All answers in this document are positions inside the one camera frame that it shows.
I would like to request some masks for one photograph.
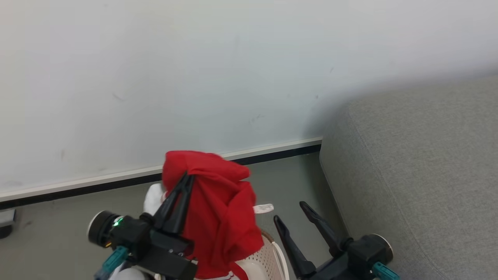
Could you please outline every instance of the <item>laundry basket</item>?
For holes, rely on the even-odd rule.
[[[237,264],[249,280],[289,280],[289,270],[280,246],[270,234],[261,231],[263,247]]]

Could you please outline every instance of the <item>red cloth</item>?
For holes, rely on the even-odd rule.
[[[249,169],[212,153],[166,153],[162,181],[168,191],[182,175],[195,175],[183,237],[195,242],[196,278],[226,276],[230,264],[245,259],[263,246],[253,206],[256,195]]]

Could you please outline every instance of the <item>gray fabric upholstery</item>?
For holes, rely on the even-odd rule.
[[[351,236],[384,236],[402,280],[498,279],[498,76],[345,106],[322,168]]]

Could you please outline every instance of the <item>clothing tag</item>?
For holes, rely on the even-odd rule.
[[[273,204],[256,205],[252,208],[254,209],[254,213],[256,214],[268,213],[274,210]]]

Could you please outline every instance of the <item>white baseboard trim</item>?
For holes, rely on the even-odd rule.
[[[316,138],[292,141],[292,142],[287,142],[287,143],[282,143],[282,144],[247,149],[247,150],[242,150],[242,151],[229,152],[229,153],[221,154],[221,156],[226,160],[234,160],[234,159],[257,156],[257,155],[262,155],[262,154],[267,154],[267,153],[273,153],[273,152],[303,148],[303,147],[308,147],[308,146],[313,146],[313,145],[319,145],[321,143],[322,143],[322,138],[316,137]],[[148,167],[148,168],[142,168],[142,169],[131,170],[131,171],[126,171],[126,172],[114,173],[114,174],[109,174],[109,175],[102,175],[102,176],[81,179],[81,180],[75,180],[75,181],[70,181],[70,182],[64,182],[64,183],[58,183],[58,184],[52,184],[52,185],[47,185],[47,186],[29,188],[29,189],[24,189],[24,190],[19,190],[19,191],[10,191],[10,192],[5,192],[5,193],[0,193],[0,202],[25,198],[25,197],[29,197],[29,196],[36,196],[36,195],[71,190],[71,189],[76,189],[76,188],[88,187],[88,186],[93,186],[93,185],[98,185],[98,184],[116,182],[116,181],[121,181],[121,180],[126,180],[126,179],[133,179],[133,178],[138,178],[138,177],[142,177],[142,176],[154,175],[154,174],[161,173],[161,171],[162,171],[162,165],[158,165],[158,166],[153,166],[153,167]]]

